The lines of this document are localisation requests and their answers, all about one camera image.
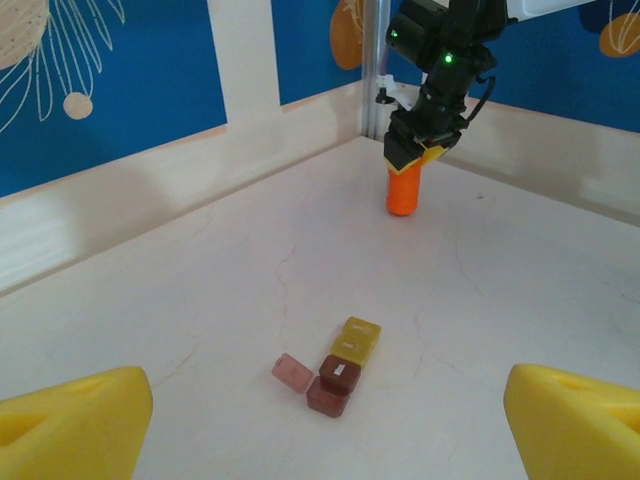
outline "white table surface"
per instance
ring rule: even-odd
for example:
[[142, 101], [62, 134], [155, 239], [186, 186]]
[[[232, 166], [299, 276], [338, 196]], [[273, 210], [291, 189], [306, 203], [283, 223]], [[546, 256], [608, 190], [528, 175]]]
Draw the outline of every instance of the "white table surface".
[[[363, 138], [0, 299], [0, 398], [141, 365], [135, 478], [525, 479], [516, 363], [640, 388], [640, 230], [443, 164], [384, 209]], [[382, 325], [344, 415], [270, 375]]]

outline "white line drawing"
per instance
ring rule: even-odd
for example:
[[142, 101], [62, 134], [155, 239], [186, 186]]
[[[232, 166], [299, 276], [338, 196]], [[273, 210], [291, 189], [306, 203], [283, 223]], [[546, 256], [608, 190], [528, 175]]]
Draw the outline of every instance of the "white line drawing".
[[[611, 22], [613, 22], [614, 20], [613, 2], [614, 0], [609, 0], [609, 24], [611, 24]], [[626, 43], [627, 36], [629, 35], [629, 32], [631, 32], [631, 29], [633, 28], [633, 24], [636, 22], [638, 17], [640, 17], [640, 8], [638, 8], [638, 3], [640, 3], [640, 0], [635, 0], [633, 5], [631, 6], [629, 13], [624, 19], [622, 28], [618, 33], [617, 41], [615, 41], [613, 38], [613, 30], [611, 28], [609, 29], [609, 42], [611, 43], [611, 47], [621, 55], [628, 53], [635, 46], [635, 44], [638, 43], [638, 41], [640, 41], [640, 34], [639, 34], [636, 36], [635, 39], [633, 39], [633, 41], [630, 41], [628, 45]]]
[[[0, 134], [29, 95], [36, 97], [40, 122], [60, 103], [75, 120], [91, 114], [94, 70], [102, 72], [98, 39], [113, 51], [106, 11], [124, 25], [122, 0], [0, 0]], [[54, 85], [62, 102], [54, 98]]]
[[362, 43], [362, 35], [364, 34], [364, 18], [360, 11], [360, 0], [344, 0], [344, 11], [351, 14], [351, 20], [356, 27], [356, 39], [358, 43]]

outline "black cable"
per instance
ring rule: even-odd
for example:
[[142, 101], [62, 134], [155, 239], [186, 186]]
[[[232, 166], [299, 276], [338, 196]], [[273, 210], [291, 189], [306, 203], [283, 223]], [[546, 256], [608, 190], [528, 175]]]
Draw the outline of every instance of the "black cable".
[[489, 100], [489, 97], [493, 93], [493, 87], [496, 86], [496, 77], [495, 76], [491, 75], [489, 78], [482, 78], [480, 75], [476, 76], [476, 81], [478, 83], [485, 83], [487, 80], [489, 81], [489, 86], [484, 91], [484, 94], [482, 95], [482, 98], [480, 99], [480, 101], [476, 105], [476, 108], [474, 108], [473, 112], [471, 112], [471, 115], [469, 115], [467, 117], [467, 125], [469, 123], [471, 123], [471, 121], [474, 118], [476, 118], [476, 115], [478, 115], [478, 113], [480, 113], [480, 110], [482, 109], [482, 107], [484, 107], [484, 104], [487, 103], [487, 100]]

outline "orange cylinder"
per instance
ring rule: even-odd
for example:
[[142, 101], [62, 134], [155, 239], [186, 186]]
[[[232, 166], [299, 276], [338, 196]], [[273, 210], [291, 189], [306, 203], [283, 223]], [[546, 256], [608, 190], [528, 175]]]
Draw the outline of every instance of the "orange cylinder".
[[393, 215], [404, 217], [418, 208], [420, 201], [420, 175], [422, 162], [416, 162], [401, 174], [389, 169], [389, 190], [387, 210]]

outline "stack of cubes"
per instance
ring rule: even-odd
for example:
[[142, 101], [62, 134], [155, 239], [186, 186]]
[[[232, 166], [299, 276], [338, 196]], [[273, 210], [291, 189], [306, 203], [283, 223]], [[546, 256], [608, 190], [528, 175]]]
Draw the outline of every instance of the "stack of cubes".
[[380, 326], [349, 318], [307, 390], [309, 408], [337, 418], [344, 412], [362, 369], [380, 337]]

